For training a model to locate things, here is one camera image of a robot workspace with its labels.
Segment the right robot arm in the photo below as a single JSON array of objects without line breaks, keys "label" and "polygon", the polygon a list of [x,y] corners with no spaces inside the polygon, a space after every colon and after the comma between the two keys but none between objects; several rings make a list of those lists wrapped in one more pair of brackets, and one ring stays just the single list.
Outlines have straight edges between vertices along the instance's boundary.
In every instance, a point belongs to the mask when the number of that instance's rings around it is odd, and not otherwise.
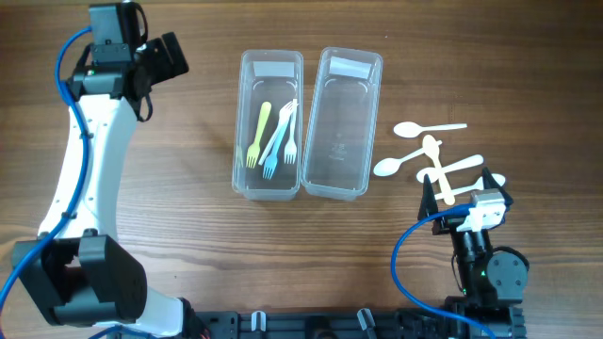
[{"label": "right robot arm", "polygon": [[453,272],[460,297],[448,297],[444,309],[470,318],[497,338],[525,338],[523,301],[530,263],[511,247],[495,247],[489,232],[505,222],[513,198],[487,168],[483,189],[471,194],[466,212],[450,211],[432,222],[434,235],[451,238]]}]

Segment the white spoon top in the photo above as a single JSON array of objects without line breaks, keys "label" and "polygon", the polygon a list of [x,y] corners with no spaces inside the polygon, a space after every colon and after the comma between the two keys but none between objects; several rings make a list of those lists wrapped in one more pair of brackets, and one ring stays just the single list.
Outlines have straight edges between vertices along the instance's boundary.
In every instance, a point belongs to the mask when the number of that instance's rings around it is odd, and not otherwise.
[{"label": "white spoon top", "polygon": [[424,132],[431,131],[449,131],[449,130],[458,130],[465,129],[467,127],[466,123],[453,123],[453,124],[440,124],[433,126],[422,126],[415,122],[404,121],[396,124],[393,128],[394,133],[403,138],[414,138],[418,137],[420,134]]}]

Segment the cream spoon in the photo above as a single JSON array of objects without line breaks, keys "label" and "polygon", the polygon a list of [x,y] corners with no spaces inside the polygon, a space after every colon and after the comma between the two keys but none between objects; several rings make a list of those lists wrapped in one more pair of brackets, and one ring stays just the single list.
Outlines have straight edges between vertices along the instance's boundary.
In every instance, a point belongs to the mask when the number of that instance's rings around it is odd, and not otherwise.
[{"label": "cream spoon", "polygon": [[[442,171],[444,173],[449,173],[449,172],[453,172],[456,170],[465,170],[465,169],[469,169],[469,168],[473,168],[478,165],[481,165],[483,162],[484,162],[483,156],[480,154],[475,154],[475,155],[471,155],[465,159],[454,162],[450,165],[444,166],[442,168]],[[428,168],[420,170],[416,174],[416,179],[421,184],[423,184],[425,176],[429,177],[429,180],[431,183],[435,183],[438,181],[440,174],[439,174],[439,171],[435,167],[428,167]]]}]

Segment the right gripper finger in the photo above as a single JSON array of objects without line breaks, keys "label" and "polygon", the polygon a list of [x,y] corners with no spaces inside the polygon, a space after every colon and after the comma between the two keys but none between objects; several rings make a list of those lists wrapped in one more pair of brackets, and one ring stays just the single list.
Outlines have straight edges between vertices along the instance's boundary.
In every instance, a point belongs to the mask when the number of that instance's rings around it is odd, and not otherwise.
[{"label": "right gripper finger", "polygon": [[420,221],[439,212],[437,200],[432,188],[432,181],[428,174],[423,176],[422,198],[418,210],[417,220]]},{"label": "right gripper finger", "polygon": [[503,185],[497,181],[494,174],[487,167],[484,167],[481,170],[481,178],[485,190],[495,189],[502,195],[506,206],[511,206],[513,204],[513,198],[506,192]]}]

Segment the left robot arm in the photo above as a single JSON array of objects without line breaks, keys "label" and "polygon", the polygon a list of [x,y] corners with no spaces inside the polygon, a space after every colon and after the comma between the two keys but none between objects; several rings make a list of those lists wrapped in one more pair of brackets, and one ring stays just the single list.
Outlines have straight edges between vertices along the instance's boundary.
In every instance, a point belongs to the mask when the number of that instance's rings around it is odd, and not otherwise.
[{"label": "left robot arm", "polygon": [[10,283],[21,283],[53,326],[101,334],[207,338],[209,328],[183,298],[147,282],[118,241],[117,198],[128,144],[153,113],[154,85],[188,70],[173,33],[150,39],[141,5],[92,5],[86,45],[73,73],[58,78],[70,132],[53,202],[37,237],[18,242]]}]

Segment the white plastic fork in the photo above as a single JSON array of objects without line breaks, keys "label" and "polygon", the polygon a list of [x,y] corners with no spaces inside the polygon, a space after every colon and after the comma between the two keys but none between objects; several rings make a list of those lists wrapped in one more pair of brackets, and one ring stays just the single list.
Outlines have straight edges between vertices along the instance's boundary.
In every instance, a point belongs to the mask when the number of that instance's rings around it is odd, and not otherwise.
[{"label": "white plastic fork", "polygon": [[297,156],[297,145],[295,141],[295,129],[297,122],[298,100],[293,100],[293,111],[289,123],[289,135],[285,145],[284,161],[286,164],[294,164]]},{"label": "white plastic fork", "polygon": [[277,127],[275,128],[265,150],[263,151],[260,160],[259,160],[259,165],[263,166],[264,162],[266,160],[266,158],[269,155],[269,152],[275,142],[275,139],[280,131],[280,129],[285,126],[285,124],[288,122],[291,114],[293,113],[294,109],[297,107],[298,105],[298,99],[294,98],[292,101],[288,102],[287,104],[285,104],[279,111],[279,120],[278,120],[278,124]]}]

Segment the yellow plastic fork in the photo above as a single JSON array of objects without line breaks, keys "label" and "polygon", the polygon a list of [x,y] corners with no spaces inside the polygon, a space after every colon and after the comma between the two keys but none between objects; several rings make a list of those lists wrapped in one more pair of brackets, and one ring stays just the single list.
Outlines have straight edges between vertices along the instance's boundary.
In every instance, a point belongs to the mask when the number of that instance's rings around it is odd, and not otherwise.
[{"label": "yellow plastic fork", "polygon": [[261,104],[253,143],[249,146],[247,150],[246,167],[248,169],[253,169],[257,164],[260,152],[260,142],[269,119],[270,111],[270,102],[264,102],[263,104]]}]

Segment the white spoon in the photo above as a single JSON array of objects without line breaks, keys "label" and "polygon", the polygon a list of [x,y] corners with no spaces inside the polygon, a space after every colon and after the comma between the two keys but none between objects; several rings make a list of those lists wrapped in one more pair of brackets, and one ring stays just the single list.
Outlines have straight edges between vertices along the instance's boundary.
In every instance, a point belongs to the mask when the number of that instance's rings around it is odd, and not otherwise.
[{"label": "white spoon", "polygon": [[424,132],[431,131],[449,131],[449,130],[458,130],[465,129],[467,127],[466,123],[453,123],[453,124],[440,124],[433,126],[422,126],[415,122],[404,121],[396,124],[393,128],[394,133],[403,138],[414,138],[418,137],[420,134]]},{"label": "white spoon", "polygon": [[[493,178],[500,186],[503,186],[506,183],[506,178],[502,174],[494,173]],[[457,196],[474,190],[484,190],[484,182],[481,177],[473,185],[454,188],[451,190],[451,193],[453,196]]]},{"label": "white spoon", "polygon": [[425,153],[424,149],[420,148],[412,153],[409,153],[408,155],[406,155],[402,158],[392,158],[392,157],[385,158],[375,165],[375,167],[373,169],[373,173],[376,176],[380,176],[380,177],[393,175],[399,170],[402,163],[404,163],[408,160],[411,160],[415,157],[418,157],[424,153]]}]

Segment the yellow plastic spoon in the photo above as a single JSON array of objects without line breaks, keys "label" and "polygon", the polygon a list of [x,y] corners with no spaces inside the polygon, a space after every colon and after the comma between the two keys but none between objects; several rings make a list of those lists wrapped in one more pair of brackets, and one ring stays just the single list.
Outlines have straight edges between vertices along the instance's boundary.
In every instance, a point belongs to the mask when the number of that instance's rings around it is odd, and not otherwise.
[{"label": "yellow plastic spoon", "polygon": [[441,193],[443,194],[444,203],[447,205],[453,205],[456,200],[451,192],[451,187],[439,159],[440,150],[437,140],[432,135],[426,135],[422,139],[422,148],[425,155],[427,155],[433,162],[435,172],[438,174],[438,183]]}]

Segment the pale blue plastic fork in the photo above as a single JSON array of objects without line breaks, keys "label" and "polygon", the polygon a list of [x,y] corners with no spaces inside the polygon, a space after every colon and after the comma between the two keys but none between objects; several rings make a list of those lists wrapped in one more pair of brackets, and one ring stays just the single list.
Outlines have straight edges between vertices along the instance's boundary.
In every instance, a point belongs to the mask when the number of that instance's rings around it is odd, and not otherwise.
[{"label": "pale blue plastic fork", "polygon": [[285,132],[288,128],[288,124],[286,124],[285,126],[283,126],[278,135],[275,138],[274,144],[271,148],[270,154],[268,155],[268,158],[266,159],[266,162],[264,164],[264,168],[263,168],[263,175],[262,177],[266,180],[271,180],[274,172],[276,171],[276,167],[278,165],[278,152],[280,149],[280,146],[282,144],[283,138],[285,136]]}]

